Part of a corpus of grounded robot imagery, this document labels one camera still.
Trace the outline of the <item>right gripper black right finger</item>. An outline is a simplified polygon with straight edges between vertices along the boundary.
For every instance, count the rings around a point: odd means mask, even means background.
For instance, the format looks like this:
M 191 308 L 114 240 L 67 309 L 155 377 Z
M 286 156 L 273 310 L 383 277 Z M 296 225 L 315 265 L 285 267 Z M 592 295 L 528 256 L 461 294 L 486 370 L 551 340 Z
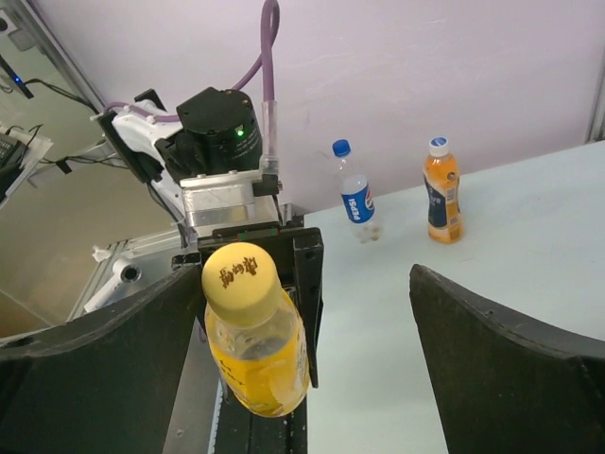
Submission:
M 603 452 L 603 341 L 419 264 L 409 299 L 449 452 Z

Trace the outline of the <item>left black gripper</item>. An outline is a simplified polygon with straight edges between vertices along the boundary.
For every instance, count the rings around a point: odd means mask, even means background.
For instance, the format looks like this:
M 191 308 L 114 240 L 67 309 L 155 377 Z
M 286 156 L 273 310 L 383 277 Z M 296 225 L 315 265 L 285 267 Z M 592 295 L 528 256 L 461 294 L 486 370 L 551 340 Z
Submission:
M 294 295 L 306 336 L 311 385 L 319 386 L 317 349 L 323 311 L 323 242 L 318 228 L 279 225 L 238 226 L 213 231 L 198 240 L 198 249 L 179 253 L 171 259 L 171 269 L 203 264 L 219 247 L 249 242 L 265 249 L 273 258 L 281 282 Z

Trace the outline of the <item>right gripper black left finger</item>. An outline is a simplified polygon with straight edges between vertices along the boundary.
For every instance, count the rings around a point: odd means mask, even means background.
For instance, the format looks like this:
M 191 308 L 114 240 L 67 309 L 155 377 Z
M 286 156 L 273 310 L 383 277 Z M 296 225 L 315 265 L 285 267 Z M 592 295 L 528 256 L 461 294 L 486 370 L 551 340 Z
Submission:
M 200 301 L 184 268 L 3 345 L 2 452 L 162 452 Z

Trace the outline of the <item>yellow honey pomelo bottle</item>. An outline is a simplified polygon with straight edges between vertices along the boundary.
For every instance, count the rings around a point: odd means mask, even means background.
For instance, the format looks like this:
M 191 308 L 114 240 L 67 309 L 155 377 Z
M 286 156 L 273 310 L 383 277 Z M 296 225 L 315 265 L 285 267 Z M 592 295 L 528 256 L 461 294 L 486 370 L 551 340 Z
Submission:
M 206 337 L 221 378 L 252 413 L 283 417 L 310 385 L 302 317 L 273 258 L 249 242 L 213 252 L 202 267 Z

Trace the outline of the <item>orange drink bottle white cap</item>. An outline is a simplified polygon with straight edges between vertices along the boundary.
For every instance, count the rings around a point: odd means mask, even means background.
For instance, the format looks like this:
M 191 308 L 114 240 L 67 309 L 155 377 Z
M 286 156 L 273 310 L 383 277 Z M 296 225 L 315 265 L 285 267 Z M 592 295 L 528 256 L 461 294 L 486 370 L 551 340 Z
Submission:
M 427 232 L 440 243 L 452 244 L 463 236 L 459 180 L 458 161 L 448 140 L 443 136 L 431 139 L 423 164 L 423 181 L 428 197 Z

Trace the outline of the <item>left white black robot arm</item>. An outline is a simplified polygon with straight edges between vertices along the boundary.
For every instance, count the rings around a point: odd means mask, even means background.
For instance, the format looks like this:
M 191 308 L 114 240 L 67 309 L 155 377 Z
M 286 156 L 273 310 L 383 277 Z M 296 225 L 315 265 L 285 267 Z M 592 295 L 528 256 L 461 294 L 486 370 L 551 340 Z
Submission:
M 311 384 L 319 385 L 324 243 L 320 229 L 280 205 L 276 104 L 254 110 L 237 89 L 207 88 L 169 115 L 157 93 L 115 103 L 96 117 L 127 169 L 175 221 L 172 270 L 202 267 L 219 247 L 264 248 L 302 316 Z

